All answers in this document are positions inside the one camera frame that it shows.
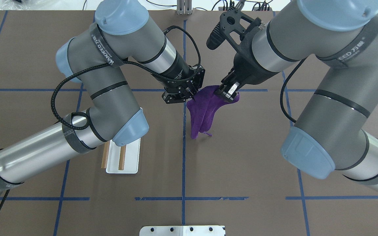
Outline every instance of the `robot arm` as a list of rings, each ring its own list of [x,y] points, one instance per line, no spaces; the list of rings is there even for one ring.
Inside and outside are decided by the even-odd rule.
[[[56,55],[57,66],[67,77],[93,66],[110,65],[77,78],[84,83],[94,106],[84,111],[88,120],[76,112],[64,120],[76,127],[85,127],[88,122],[88,127],[75,130],[56,123],[1,149],[0,194],[108,140],[123,146],[148,132],[142,109],[119,68],[131,63],[128,57],[156,72],[156,79],[166,90],[162,96],[166,103],[184,102],[201,87],[204,69],[186,64],[138,1],[105,0],[95,19],[89,30],[68,41]]]
[[[315,178],[337,170],[378,191],[378,139],[361,130],[378,103],[377,12],[378,1],[294,0],[263,24],[230,9],[207,42],[215,49],[226,39],[237,51],[216,94],[231,102],[243,85],[257,85],[315,54],[330,70],[291,127],[282,155]],[[240,19],[250,26],[235,24]]]

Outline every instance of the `metal bracket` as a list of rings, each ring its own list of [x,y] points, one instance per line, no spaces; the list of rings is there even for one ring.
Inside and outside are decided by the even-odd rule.
[[[192,0],[177,0],[177,15],[192,15]]]
[[[145,226],[139,236],[225,236],[225,226]]]

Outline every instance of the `light blue plastic cover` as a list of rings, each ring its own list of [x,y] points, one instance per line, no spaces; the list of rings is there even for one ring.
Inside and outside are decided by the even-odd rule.
[[[142,28],[149,17],[147,9],[137,0],[104,0],[94,14],[101,30],[112,35],[133,33]]]
[[[69,39],[60,49],[56,52],[55,60],[56,65],[61,73],[65,75],[65,78],[73,75],[71,67],[68,62],[68,46],[72,39]],[[81,83],[81,80],[74,78],[71,80],[75,83]]]
[[[315,178],[324,179],[335,170],[335,163],[327,151],[297,127],[291,127],[281,154],[289,163]]]
[[[378,13],[378,0],[297,0],[303,15],[333,31],[351,31],[367,24]]]
[[[142,108],[113,137],[117,146],[124,146],[144,136],[150,127],[142,113]]]

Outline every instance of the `purple towel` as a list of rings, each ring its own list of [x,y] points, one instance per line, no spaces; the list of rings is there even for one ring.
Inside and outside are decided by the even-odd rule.
[[[222,106],[230,104],[219,98],[214,94],[214,91],[218,88],[218,85],[206,86],[195,94],[194,98],[187,102],[186,106],[190,112],[191,118],[191,135],[192,139],[198,137],[199,133],[207,133],[213,124],[215,112]],[[236,103],[240,99],[240,94],[234,98],[232,103]]]

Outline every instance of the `black end effector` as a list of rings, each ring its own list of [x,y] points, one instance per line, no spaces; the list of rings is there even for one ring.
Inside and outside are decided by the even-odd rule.
[[[240,20],[247,21],[250,25],[245,29],[240,24]],[[237,52],[234,57],[233,68],[222,79],[222,84],[214,92],[223,100],[232,103],[237,96],[237,91],[243,85],[258,85],[277,74],[261,67],[252,52],[253,36],[262,30],[264,26],[265,24],[262,23],[261,19],[253,19],[238,9],[230,9],[221,14],[220,22],[211,32],[207,40],[209,49],[214,50],[224,40],[227,40]],[[240,36],[240,44],[237,44],[230,36],[232,32],[236,32]]]
[[[163,100],[167,104],[171,103],[184,103],[189,98],[198,93],[199,89],[202,87],[204,81],[205,69],[200,66],[198,73],[191,80],[173,82],[173,86],[164,87],[165,92],[162,94]]]

